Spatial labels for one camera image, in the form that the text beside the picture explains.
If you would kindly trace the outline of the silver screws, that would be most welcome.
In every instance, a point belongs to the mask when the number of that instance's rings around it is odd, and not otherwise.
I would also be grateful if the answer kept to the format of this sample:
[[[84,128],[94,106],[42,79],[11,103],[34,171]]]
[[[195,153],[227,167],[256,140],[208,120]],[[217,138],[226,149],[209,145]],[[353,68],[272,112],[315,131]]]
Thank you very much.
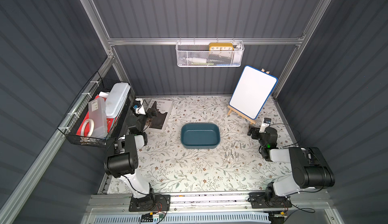
[[[227,161],[233,162],[233,161],[239,161],[241,159],[244,159],[244,154],[241,151],[241,143],[235,142],[230,143],[225,147],[224,157]]]

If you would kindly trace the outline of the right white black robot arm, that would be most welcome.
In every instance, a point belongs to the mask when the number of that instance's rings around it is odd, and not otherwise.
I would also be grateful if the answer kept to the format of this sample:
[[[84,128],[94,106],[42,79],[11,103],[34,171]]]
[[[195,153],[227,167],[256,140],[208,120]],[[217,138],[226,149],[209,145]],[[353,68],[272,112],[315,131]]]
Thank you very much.
[[[264,194],[266,201],[300,192],[315,193],[335,184],[334,173],[318,148],[278,148],[277,130],[272,127],[250,126],[247,135],[259,141],[259,152],[264,160],[291,165],[289,175],[267,185]]]

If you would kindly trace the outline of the teal plastic storage tray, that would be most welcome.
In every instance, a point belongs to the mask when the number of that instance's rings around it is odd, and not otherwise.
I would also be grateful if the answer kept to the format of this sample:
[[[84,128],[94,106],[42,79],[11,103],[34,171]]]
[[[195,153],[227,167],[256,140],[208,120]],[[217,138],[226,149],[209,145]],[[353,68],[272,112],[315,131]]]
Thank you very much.
[[[181,144],[186,149],[214,149],[220,142],[220,130],[212,123],[188,123],[181,128]]]

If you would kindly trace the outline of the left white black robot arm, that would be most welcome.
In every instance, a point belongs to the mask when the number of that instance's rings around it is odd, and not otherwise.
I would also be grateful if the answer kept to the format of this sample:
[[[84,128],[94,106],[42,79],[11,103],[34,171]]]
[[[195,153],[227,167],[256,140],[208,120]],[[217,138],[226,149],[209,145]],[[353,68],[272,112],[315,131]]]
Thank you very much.
[[[133,193],[135,199],[151,199],[151,184],[137,170],[138,151],[147,145],[146,121],[152,115],[144,108],[145,100],[137,98],[130,109],[132,115],[127,120],[127,134],[109,140],[104,159],[106,174],[121,180]]]

